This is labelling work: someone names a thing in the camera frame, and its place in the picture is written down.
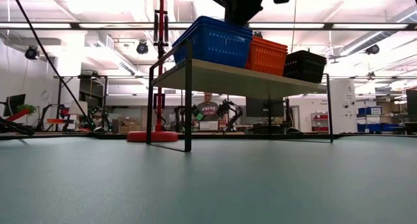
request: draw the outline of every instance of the black basket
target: black basket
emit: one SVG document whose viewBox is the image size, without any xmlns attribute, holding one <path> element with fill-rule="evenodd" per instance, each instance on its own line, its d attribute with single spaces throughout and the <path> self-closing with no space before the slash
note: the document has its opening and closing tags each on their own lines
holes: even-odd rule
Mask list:
<svg viewBox="0 0 417 224">
<path fill-rule="evenodd" d="M 287 55 L 284 77 L 321 83 L 327 59 L 308 51 L 298 51 Z"/>
</svg>

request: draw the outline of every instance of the gray t-shirt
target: gray t-shirt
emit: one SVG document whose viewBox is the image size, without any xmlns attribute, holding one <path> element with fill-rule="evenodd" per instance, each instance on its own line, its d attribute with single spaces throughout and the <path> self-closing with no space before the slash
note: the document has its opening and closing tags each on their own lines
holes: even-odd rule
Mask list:
<svg viewBox="0 0 417 224">
<path fill-rule="evenodd" d="M 205 102 L 197 105 L 198 110 L 203 113 L 204 121 L 211 121 L 211 120 L 218 120 L 219 116 L 217 116 L 217 109 L 219 108 L 219 105 L 210 102 L 209 104 L 206 104 Z"/>
</svg>

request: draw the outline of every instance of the red base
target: red base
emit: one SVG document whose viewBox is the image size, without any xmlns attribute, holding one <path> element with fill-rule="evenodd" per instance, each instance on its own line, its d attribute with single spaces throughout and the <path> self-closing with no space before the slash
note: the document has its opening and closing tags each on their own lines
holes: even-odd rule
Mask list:
<svg viewBox="0 0 417 224">
<path fill-rule="evenodd" d="M 129 132 L 128 142 L 146 143 L 146 132 Z M 178 141 L 178 134 L 176 132 L 152 132 L 151 142 L 176 142 Z"/>
</svg>

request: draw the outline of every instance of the man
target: man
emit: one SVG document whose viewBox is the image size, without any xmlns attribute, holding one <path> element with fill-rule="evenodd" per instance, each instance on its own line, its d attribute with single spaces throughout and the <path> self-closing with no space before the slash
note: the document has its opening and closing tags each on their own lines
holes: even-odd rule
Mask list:
<svg viewBox="0 0 417 224">
<path fill-rule="evenodd" d="M 219 119 L 219 116 L 217 116 L 216 114 L 219 105 L 214 102 L 211 102 L 212 97 L 212 93 L 204 93 L 204 102 L 197 106 L 198 110 L 200 110 L 200 112 L 202 112 L 202 114 L 204 115 L 204 121 L 212 121 Z"/>
</svg>

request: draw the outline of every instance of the orange basket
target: orange basket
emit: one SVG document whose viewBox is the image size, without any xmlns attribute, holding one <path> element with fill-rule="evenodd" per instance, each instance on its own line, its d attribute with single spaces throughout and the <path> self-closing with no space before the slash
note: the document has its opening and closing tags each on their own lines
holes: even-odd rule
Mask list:
<svg viewBox="0 0 417 224">
<path fill-rule="evenodd" d="M 245 69 L 282 76 L 287 46 L 254 37 Z"/>
</svg>

